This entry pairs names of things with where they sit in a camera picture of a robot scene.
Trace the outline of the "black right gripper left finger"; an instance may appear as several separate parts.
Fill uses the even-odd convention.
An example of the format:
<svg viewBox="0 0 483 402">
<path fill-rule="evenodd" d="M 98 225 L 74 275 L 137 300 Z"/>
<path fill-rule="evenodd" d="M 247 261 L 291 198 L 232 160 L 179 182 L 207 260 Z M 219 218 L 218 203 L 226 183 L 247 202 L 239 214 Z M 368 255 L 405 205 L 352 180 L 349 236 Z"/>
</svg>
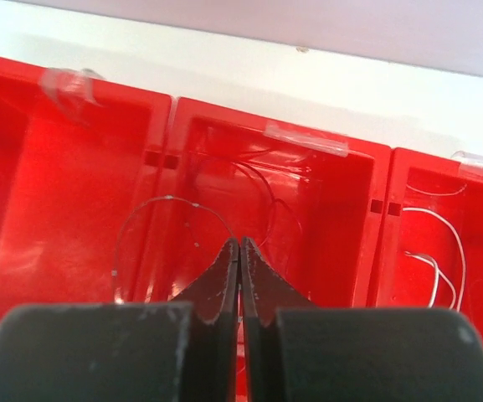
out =
<svg viewBox="0 0 483 402">
<path fill-rule="evenodd" d="M 29 304 L 0 322 L 0 401 L 232 401 L 237 240 L 171 301 Z"/>
</svg>

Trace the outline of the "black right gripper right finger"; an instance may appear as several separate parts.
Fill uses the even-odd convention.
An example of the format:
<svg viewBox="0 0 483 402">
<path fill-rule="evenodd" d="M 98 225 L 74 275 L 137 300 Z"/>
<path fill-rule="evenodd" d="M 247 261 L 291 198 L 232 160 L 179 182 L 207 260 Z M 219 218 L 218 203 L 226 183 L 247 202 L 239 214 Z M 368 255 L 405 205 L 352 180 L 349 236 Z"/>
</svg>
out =
<svg viewBox="0 0 483 402">
<path fill-rule="evenodd" d="M 322 308 L 240 249 L 251 401 L 483 401 L 483 341 L 461 314 Z"/>
</svg>

